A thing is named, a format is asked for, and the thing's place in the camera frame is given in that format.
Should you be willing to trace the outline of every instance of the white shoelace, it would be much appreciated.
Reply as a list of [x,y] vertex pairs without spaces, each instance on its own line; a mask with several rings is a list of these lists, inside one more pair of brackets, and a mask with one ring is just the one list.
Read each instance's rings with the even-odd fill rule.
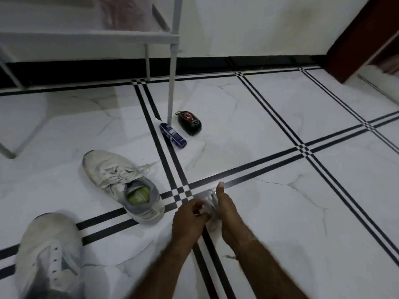
[[155,163],[135,168],[121,167],[118,165],[109,165],[100,168],[100,172],[104,177],[101,188],[106,188],[109,185],[117,185],[118,191],[122,192],[125,184],[147,175],[153,165],[155,165]]

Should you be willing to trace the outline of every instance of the hand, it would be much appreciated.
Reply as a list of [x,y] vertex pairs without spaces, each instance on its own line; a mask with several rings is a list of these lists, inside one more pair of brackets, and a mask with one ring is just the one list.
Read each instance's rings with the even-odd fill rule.
[[224,183],[216,187],[216,196],[219,202],[219,212],[222,218],[223,240],[236,253],[240,246],[254,238],[251,230],[245,225],[237,208],[229,195],[224,193]]
[[201,236],[205,223],[211,217],[208,213],[198,215],[204,204],[205,202],[199,199],[182,204],[173,218],[172,241],[182,241],[187,248],[192,249]]

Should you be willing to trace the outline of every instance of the black baseboard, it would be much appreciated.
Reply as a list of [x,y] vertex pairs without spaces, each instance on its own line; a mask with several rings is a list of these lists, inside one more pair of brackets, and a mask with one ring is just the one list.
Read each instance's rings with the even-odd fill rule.
[[[235,70],[315,65],[323,56],[232,56],[205,58],[178,58],[177,75],[191,75]],[[150,60],[151,76],[169,75],[169,58]],[[146,76],[144,59],[79,60],[51,62],[8,63],[8,67],[25,86],[59,85],[81,82],[100,82],[143,78]],[[0,70],[0,88],[15,87],[12,80]]]

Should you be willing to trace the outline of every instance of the dirty white sneaker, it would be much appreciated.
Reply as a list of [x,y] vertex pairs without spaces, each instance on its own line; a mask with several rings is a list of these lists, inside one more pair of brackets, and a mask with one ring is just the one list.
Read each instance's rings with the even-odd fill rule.
[[83,299],[81,235],[60,213],[35,218],[23,234],[16,256],[20,299]]
[[153,164],[136,167],[121,155],[92,150],[83,156],[82,166],[87,177],[119,202],[135,221],[152,224],[164,215],[158,189],[144,177]]

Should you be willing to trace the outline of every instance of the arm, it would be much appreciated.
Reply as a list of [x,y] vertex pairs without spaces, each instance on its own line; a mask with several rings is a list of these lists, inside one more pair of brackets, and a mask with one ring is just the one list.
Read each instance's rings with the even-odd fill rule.
[[242,221],[224,184],[216,188],[223,240],[232,248],[257,298],[307,299]]
[[175,213],[172,240],[128,298],[172,298],[183,263],[210,217],[207,213],[200,216],[194,214],[203,204],[203,201],[193,199]]

